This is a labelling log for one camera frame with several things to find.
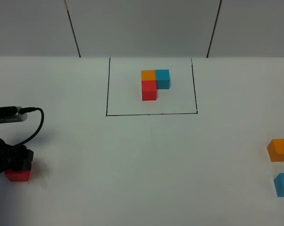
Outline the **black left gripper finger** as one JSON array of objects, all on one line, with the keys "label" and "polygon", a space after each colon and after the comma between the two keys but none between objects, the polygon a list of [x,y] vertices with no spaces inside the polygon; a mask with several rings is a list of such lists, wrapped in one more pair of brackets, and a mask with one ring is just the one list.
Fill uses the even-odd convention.
[{"label": "black left gripper finger", "polygon": [[32,168],[33,151],[22,145],[10,151],[12,154],[11,169],[13,171],[27,171]]}]

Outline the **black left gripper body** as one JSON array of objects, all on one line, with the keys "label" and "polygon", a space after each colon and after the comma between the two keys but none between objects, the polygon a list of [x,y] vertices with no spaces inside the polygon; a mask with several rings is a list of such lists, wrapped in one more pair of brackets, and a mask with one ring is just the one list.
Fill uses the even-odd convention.
[{"label": "black left gripper body", "polygon": [[6,144],[1,138],[0,138],[0,173],[11,170],[13,167],[13,157],[10,153],[10,149],[12,148],[12,145]]}]

